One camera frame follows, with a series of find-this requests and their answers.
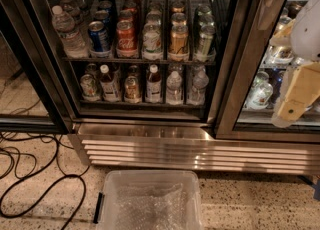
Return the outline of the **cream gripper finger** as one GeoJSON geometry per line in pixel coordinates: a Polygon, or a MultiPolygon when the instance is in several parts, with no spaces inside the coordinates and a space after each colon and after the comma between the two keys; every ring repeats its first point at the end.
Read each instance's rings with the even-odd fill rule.
{"type": "Polygon", "coordinates": [[[271,46],[291,46],[291,33],[294,27],[295,20],[291,20],[280,31],[271,37],[269,44],[271,46]]]}

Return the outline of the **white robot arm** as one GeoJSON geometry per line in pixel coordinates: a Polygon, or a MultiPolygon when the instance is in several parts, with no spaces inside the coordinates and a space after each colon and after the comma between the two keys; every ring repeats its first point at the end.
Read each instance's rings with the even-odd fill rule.
{"type": "Polygon", "coordinates": [[[274,107],[272,124],[286,128],[320,97],[320,0],[309,0],[294,20],[272,36],[270,44],[288,46],[306,60],[286,70],[274,107]]]}

